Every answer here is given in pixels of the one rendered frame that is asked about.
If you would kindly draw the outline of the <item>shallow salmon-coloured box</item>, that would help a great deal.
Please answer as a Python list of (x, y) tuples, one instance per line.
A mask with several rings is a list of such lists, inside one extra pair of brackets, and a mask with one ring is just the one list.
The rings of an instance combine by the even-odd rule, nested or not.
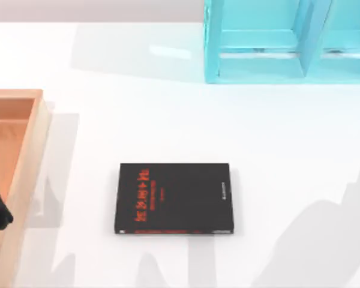
[(14, 220), (0, 230), (0, 288), (12, 288), (51, 115), (40, 89), (0, 89), (0, 196)]

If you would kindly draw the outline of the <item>black book with red lettering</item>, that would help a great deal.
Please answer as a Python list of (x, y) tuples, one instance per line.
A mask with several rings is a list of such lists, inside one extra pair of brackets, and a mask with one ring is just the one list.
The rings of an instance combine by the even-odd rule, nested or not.
[(227, 163), (122, 163), (116, 234), (232, 234)]

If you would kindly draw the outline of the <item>light blue rack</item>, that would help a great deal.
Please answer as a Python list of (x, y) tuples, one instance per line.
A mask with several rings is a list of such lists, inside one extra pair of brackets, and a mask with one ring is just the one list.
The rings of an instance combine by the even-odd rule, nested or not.
[(204, 0), (208, 83), (360, 84), (360, 0)]

